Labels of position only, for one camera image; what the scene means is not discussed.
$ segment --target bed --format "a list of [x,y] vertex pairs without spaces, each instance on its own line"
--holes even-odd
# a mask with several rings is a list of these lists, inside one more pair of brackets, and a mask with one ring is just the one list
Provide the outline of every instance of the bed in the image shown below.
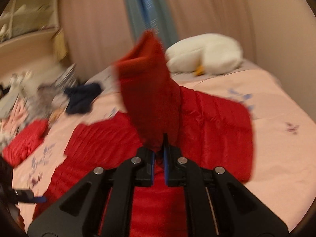
[[[30,188],[35,195],[42,195],[55,168],[65,159],[64,149],[75,127],[125,110],[117,88],[110,84],[113,80],[109,72],[107,69],[90,80],[109,86],[94,101],[92,112],[83,116],[63,114],[44,143],[14,169],[14,188]],[[245,185],[293,230],[315,199],[315,123],[271,74],[248,61],[223,76],[194,78],[186,74],[173,78],[182,86],[238,101],[249,109],[255,159],[252,178]],[[35,205],[19,204],[19,208],[27,229]]]

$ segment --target gray fabric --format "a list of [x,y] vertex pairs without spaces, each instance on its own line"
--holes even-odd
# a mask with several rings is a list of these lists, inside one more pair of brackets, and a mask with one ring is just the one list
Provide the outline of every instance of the gray fabric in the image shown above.
[[46,104],[36,96],[27,98],[25,108],[27,109],[28,116],[20,125],[19,133],[35,119],[48,119],[53,112],[53,108],[50,104]]
[[64,93],[56,95],[52,101],[52,107],[54,110],[59,109],[59,108],[66,108],[68,104],[69,104],[69,98]]
[[78,85],[77,78],[75,76],[75,65],[70,66],[65,70],[56,81],[51,85],[40,85],[37,89],[37,97],[32,97],[32,103],[30,106],[40,106],[39,112],[41,116],[39,118],[49,118],[53,111],[52,101],[60,94],[64,93],[64,90],[68,87],[75,87]]
[[125,4],[133,37],[136,41],[146,29],[145,21],[143,20],[143,15],[139,6],[139,0],[125,0]]
[[7,147],[15,136],[0,132],[0,155],[5,147]]
[[19,89],[15,89],[8,94],[6,94],[1,100],[0,100],[0,119],[5,119],[9,116],[16,100],[19,96]]

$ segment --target red down jacket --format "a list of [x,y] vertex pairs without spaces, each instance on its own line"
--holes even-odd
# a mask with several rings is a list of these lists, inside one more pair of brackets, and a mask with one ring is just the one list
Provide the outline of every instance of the red down jacket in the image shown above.
[[[115,168],[143,143],[156,150],[164,132],[199,166],[224,166],[239,180],[249,179],[252,128],[245,107],[179,87],[170,79],[152,34],[145,34],[117,69],[128,114],[76,127],[65,149],[67,158],[44,194],[48,202],[36,206],[34,218],[95,167]],[[130,236],[186,236],[183,189],[165,186],[159,166],[151,188],[135,188]]]
[[47,127],[47,119],[34,120],[4,148],[3,158],[12,167],[20,165],[42,144]]

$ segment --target red puffer jacket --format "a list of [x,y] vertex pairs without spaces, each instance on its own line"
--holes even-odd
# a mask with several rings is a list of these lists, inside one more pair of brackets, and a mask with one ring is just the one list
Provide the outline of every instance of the red puffer jacket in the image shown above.
[[[117,63],[117,70],[128,114],[77,126],[65,150],[67,158],[44,194],[48,202],[36,206],[34,218],[93,168],[117,167],[142,144],[157,150],[164,132],[199,166],[224,166],[239,180],[249,179],[252,128],[245,107],[179,87],[170,79],[164,53],[151,33]],[[186,236],[183,189],[165,186],[159,166],[151,188],[135,188],[131,236]]]
[[20,165],[42,144],[47,127],[47,119],[34,120],[4,148],[3,158],[12,167]]

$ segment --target metal screw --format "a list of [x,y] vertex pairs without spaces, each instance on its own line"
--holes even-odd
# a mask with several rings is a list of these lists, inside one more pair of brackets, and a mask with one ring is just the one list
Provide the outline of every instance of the metal screw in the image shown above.
[[179,162],[180,164],[186,164],[186,162],[188,162],[188,159],[185,158],[185,157],[180,157],[180,158],[178,158],[178,162]]
[[225,169],[222,166],[218,166],[215,168],[215,172],[221,175],[225,173]]
[[96,174],[96,175],[100,175],[104,172],[104,169],[101,168],[101,167],[96,167],[93,172]]
[[131,159],[131,162],[133,164],[139,164],[142,161],[142,159],[140,157],[134,157]]

